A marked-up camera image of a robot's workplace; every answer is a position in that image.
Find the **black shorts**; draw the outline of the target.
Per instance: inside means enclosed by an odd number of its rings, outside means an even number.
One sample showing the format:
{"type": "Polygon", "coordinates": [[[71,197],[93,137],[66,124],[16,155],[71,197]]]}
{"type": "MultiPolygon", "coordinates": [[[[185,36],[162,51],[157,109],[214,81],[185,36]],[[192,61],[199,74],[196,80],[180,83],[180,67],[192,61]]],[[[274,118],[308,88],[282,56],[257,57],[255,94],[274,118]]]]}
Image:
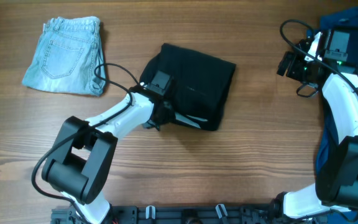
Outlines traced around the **black shorts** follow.
{"type": "Polygon", "coordinates": [[[167,98],[179,116],[200,129],[215,131],[224,114],[236,64],[195,50],[163,44],[144,68],[140,81],[148,84],[157,72],[173,78],[167,98]]]}

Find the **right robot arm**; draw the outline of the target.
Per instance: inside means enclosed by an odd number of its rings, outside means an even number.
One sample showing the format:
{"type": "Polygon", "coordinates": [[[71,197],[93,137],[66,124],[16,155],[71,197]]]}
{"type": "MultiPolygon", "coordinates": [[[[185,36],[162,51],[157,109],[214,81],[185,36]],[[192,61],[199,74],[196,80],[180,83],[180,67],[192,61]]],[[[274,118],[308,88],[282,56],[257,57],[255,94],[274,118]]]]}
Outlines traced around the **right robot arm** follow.
{"type": "Polygon", "coordinates": [[[315,183],[283,196],[293,220],[341,213],[358,221],[358,65],[349,32],[312,32],[293,44],[278,66],[281,76],[321,93],[328,149],[316,160],[315,183]]]}

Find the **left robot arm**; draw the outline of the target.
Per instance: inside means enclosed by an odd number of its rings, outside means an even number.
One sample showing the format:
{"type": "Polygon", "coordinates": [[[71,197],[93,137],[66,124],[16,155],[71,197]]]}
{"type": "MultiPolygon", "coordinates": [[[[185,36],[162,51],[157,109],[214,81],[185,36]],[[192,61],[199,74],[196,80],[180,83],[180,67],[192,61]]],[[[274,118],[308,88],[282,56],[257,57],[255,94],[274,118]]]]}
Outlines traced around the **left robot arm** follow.
{"type": "Polygon", "coordinates": [[[126,91],[126,97],[104,113],[79,119],[68,118],[52,148],[38,161],[32,175],[60,192],[57,199],[70,203],[54,209],[52,223],[114,223],[112,205],[103,187],[118,140],[134,128],[155,128],[175,118],[167,95],[173,77],[158,71],[148,83],[126,91]]]}

